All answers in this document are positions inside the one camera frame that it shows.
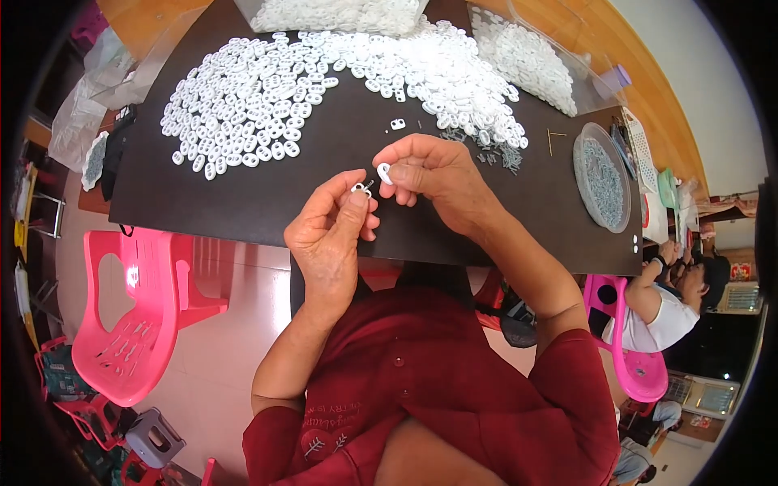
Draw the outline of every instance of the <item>gray stool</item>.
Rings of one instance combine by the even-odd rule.
[[[156,407],[140,414],[124,437],[141,460],[154,469],[165,467],[187,445]]]

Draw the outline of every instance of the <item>white wall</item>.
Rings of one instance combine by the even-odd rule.
[[[716,445],[670,432],[654,456],[657,475],[651,486],[687,486],[705,466]]]
[[[713,226],[716,228],[716,248],[719,250],[754,246],[755,218],[719,221],[715,222]]]
[[[767,175],[759,124],[734,61],[703,12],[692,0],[610,2],[670,82],[694,134],[710,194],[756,189]]]

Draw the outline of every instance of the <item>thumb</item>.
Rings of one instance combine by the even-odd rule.
[[[367,217],[368,197],[362,191],[354,191],[338,212],[335,224],[332,225],[328,237],[337,240],[338,244],[348,244],[356,241],[359,231]]]
[[[432,170],[408,164],[394,164],[389,168],[389,178],[403,189],[422,194],[435,195],[438,186]]]

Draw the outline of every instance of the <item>pile of white plastic parts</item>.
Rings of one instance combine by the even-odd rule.
[[[473,6],[471,11],[473,36],[482,58],[527,93],[570,117],[578,113],[573,78],[544,37],[489,10]]]
[[[419,0],[265,0],[249,25],[254,32],[344,30],[403,36],[416,27]]]
[[[213,180],[229,166],[297,156],[306,118],[338,85],[331,69],[350,70],[384,98],[417,98],[440,130],[459,129],[481,147],[515,151],[529,143],[505,104],[519,100],[517,88],[448,21],[432,25],[422,16],[402,38],[329,31],[298,37],[230,39],[178,83],[160,121],[164,135],[180,139],[176,164],[188,159]]]

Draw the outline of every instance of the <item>red shirt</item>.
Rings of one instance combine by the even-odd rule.
[[[268,408],[244,432],[250,483],[372,484],[411,415],[508,484],[606,484],[619,439],[601,363],[591,334],[570,330],[526,378],[442,292],[375,292],[335,325],[305,413]]]

